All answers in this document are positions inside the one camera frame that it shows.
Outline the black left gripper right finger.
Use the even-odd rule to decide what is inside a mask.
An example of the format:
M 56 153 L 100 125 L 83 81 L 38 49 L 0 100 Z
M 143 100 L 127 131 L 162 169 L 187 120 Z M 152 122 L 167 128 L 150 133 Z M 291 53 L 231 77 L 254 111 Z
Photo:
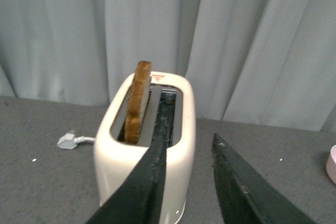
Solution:
M 212 153 L 224 223 L 313 223 L 217 133 Z

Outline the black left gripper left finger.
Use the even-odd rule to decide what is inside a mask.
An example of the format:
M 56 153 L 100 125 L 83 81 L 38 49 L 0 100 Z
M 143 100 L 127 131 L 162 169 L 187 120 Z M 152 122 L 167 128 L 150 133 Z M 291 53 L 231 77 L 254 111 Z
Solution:
M 87 223 L 159 223 L 166 177 L 168 104 L 161 101 L 150 148 Z

